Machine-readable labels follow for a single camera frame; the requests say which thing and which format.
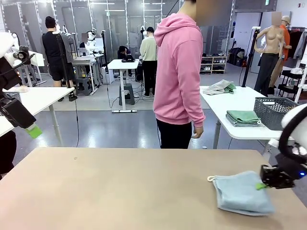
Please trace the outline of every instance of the white cap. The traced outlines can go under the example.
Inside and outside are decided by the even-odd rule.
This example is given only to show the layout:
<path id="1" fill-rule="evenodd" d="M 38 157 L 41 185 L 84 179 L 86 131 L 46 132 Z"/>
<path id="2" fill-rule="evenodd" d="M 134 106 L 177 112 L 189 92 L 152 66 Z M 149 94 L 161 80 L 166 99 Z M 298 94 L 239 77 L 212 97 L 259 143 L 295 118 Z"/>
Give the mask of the white cap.
<path id="1" fill-rule="evenodd" d="M 291 19 L 290 19 L 289 16 L 283 16 L 283 17 L 282 17 L 282 21 L 287 22 L 289 25 L 291 24 Z"/>

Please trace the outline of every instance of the beige pants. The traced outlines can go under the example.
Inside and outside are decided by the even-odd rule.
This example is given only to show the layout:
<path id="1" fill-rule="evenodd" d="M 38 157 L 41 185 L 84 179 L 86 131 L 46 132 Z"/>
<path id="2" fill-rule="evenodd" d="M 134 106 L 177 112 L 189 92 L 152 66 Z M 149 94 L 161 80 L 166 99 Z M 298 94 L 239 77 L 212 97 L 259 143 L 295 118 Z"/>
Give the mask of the beige pants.
<path id="1" fill-rule="evenodd" d="M 270 81 L 270 87 L 274 87 L 279 75 L 282 73 L 283 71 L 283 60 L 278 60 L 273 73 L 271 75 L 271 81 Z"/>

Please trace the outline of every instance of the beige table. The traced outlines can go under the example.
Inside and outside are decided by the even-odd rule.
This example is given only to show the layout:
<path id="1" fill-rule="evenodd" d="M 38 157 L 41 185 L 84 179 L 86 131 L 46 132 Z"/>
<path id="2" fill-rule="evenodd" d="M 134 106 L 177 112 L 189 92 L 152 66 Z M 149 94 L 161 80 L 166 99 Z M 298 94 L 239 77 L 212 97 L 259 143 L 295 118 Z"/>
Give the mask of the beige table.
<path id="1" fill-rule="evenodd" d="M 298 230 L 307 209 L 269 190 L 276 213 L 219 210 L 209 175 L 258 171 L 251 150 L 34 150 L 0 181 L 1 230 Z"/>

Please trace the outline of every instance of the black hair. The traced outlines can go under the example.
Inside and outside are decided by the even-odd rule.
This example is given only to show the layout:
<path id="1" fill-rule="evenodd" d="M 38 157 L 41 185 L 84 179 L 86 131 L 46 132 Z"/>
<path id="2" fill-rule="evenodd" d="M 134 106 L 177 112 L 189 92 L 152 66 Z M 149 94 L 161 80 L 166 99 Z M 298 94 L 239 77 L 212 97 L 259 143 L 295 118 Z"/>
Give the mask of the black hair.
<path id="1" fill-rule="evenodd" d="M 47 29 L 56 27 L 56 20 L 53 17 L 47 16 L 45 19 L 45 25 Z"/>
<path id="2" fill-rule="evenodd" d="M 149 26 L 146 31 L 150 33 L 154 33 L 154 29 L 151 26 Z"/>
<path id="3" fill-rule="evenodd" d="M 118 50 L 119 50 L 120 53 L 125 52 L 126 51 L 126 47 L 120 46 Z"/>

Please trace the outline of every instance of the step stool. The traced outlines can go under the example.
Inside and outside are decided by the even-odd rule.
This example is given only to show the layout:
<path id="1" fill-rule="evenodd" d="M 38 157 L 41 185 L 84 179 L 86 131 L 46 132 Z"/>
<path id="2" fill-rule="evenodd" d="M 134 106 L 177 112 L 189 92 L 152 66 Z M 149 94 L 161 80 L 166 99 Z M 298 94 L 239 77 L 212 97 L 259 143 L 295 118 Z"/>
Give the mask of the step stool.
<path id="1" fill-rule="evenodd" d="M 89 87 L 88 84 L 87 84 L 88 82 L 89 82 L 88 78 L 76 78 L 76 92 L 77 92 L 77 95 L 80 92 L 82 92 L 85 96 L 89 96 L 90 95 L 92 90 L 88 88 Z M 79 90 L 78 89 L 79 83 L 83 84 L 84 90 Z"/>
<path id="2" fill-rule="evenodd" d="M 128 84 L 124 85 L 124 90 L 128 90 L 129 94 L 130 94 L 130 99 L 126 99 L 126 103 L 134 105 L 135 101 L 134 101 L 132 84 L 128 83 Z M 123 105 L 123 102 L 121 100 L 121 86 L 119 86 L 119 105 Z"/>

